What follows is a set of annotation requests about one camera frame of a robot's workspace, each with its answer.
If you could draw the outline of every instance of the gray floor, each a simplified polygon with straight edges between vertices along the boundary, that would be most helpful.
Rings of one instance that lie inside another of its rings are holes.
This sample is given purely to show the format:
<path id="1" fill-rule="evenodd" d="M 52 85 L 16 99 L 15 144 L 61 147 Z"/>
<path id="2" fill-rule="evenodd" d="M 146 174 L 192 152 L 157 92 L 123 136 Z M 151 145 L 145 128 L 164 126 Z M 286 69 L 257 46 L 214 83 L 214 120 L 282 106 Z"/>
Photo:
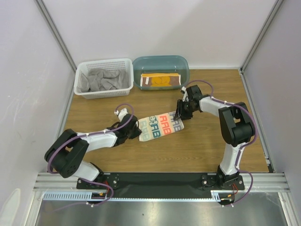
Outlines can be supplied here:
<path id="1" fill-rule="evenodd" d="M 215 202 L 107 202 L 102 206 L 43 201 L 36 226 L 286 226 L 277 193 L 252 193 L 234 208 Z"/>

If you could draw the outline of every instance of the gray cloth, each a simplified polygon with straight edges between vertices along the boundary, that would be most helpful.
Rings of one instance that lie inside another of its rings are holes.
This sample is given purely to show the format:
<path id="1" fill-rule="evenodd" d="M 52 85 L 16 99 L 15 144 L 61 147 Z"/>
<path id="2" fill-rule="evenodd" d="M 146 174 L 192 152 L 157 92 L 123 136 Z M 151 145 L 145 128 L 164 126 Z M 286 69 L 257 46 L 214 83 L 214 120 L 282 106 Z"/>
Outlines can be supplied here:
<path id="1" fill-rule="evenodd" d="M 116 70 L 109 72 L 105 69 L 93 69 L 87 77 L 82 76 L 81 92 L 96 92 L 114 89 L 126 89 L 128 85 L 127 72 Z"/>

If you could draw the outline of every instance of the white basket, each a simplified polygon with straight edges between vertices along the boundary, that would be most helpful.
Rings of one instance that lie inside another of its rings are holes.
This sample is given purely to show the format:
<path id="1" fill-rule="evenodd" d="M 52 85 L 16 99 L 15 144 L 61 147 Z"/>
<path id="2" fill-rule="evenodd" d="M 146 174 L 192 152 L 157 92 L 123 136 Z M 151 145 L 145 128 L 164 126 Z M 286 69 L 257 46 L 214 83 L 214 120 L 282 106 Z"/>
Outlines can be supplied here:
<path id="1" fill-rule="evenodd" d="M 126 70 L 128 75 L 129 87 L 126 89 L 82 93 L 80 91 L 80 88 L 82 88 L 81 80 L 83 76 L 87 77 L 90 70 L 98 69 L 98 68 L 105 69 L 109 72 L 118 69 Z M 133 87 L 133 82 L 134 82 L 133 64 L 130 59 L 123 58 L 123 59 L 96 60 L 96 61 L 83 62 L 79 64 L 76 70 L 75 81 L 74 81 L 74 93 L 76 95 L 83 96 L 86 99 L 126 96 L 130 93 L 130 89 Z"/>

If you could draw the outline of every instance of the teal bin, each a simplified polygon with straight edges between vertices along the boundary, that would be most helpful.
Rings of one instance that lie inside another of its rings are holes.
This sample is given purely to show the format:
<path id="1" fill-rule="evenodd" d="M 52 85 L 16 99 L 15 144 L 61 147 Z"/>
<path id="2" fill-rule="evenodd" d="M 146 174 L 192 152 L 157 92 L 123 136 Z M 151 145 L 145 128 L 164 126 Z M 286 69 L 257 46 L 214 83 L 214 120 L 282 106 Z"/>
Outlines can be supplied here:
<path id="1" fill-rule="evenodd" d="M 141 90 L 180 89 L 189 81 L 188 63 L 182 56 L 142 56 L 134 60 L 133 69 L 134 85 Z M 141 74 L 143 73 L 178 73 L 181 75 L 181 85 L 169 87 L 142 87 L 140 86 L 140 79 Z"/>

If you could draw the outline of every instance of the wooden table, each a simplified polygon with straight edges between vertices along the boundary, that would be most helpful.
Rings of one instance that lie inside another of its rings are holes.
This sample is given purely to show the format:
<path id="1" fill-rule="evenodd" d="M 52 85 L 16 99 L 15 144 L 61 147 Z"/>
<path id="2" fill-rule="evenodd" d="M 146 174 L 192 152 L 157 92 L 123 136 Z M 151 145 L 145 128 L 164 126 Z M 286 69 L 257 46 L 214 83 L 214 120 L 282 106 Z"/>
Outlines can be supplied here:
<path id="1" fill-rule="evenodd" d="M 229 102 L 247 103 L 245 90 L 237 70 L 191 70 L 190 80 L 203 79 L 213 84 L 214 97 Z M 203 94 L 210 87 L 197 83 Z M 174 111 L 182 98 L 179 90 L 141 91 L 133 87 L 128 96 L 86 100 L 74 95 L 65 128 L 76 132 L 103 130 L 115 123 L 116 106 L 129 103 L 135 116 L 148 117 Z M 225 142 L 219 119 L 208 113 L 195 112 L 184 121 L 184 130 L 147 142 L 127 140 L 114 148 L 88 152 L 84 160 L 103 171 L 119 172 L 214 172 L 221 163 Z M 259 139 L 246 148 L 240 164 L 242 170 L 267 172 L 267 164 Z"/>

